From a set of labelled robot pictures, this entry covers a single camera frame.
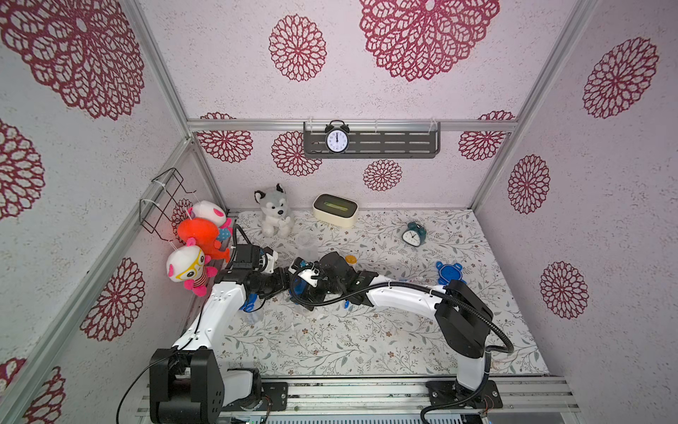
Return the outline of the clear plastic kit container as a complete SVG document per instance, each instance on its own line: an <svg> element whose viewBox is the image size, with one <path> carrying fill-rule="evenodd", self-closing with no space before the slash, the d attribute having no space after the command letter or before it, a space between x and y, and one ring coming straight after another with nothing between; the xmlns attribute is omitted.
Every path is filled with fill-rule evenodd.
<svg viewBox="0 0 678 424"><path fill-rule="evenodd" d="M264 318L264 312L259 307L254 307L251 311L244 310L244 321L249 325L256 325Z"/></svg>

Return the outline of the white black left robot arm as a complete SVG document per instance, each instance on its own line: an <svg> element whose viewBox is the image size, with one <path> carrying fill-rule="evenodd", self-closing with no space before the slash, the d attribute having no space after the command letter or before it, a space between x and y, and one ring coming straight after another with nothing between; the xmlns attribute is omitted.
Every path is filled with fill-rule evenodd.
<svg viewBox="0 0 678 424"><path fill-rule="evenodd" d="M223 270L197 246L182 247L166 264L169 278L203 299L197 318L167 349L158 349L149 364L149 415L153 423L215 423L223 410L263 411L285 408L286 384L264 387L254 367L221 369L218 341L239 313L259 311L288 287L269 247L238 245L226 252Z"/></svg>

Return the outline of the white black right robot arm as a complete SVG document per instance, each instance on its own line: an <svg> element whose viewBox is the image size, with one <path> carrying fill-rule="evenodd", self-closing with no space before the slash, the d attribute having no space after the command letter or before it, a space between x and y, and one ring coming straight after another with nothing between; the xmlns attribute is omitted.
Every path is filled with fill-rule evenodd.
<svg viewBox="0 0 678 424"><path fill-rule="evenodd" d="M429 411L480 407L489 388L491 353L513 352L494 324L492 311L461 280L436 287L397 281L371 270L355 270L335 252L314 263L298 258L289 275L293 300L310 310L347 301L400 309L436 322L455 354L457 373L451 382L428 386Z"/></svg>

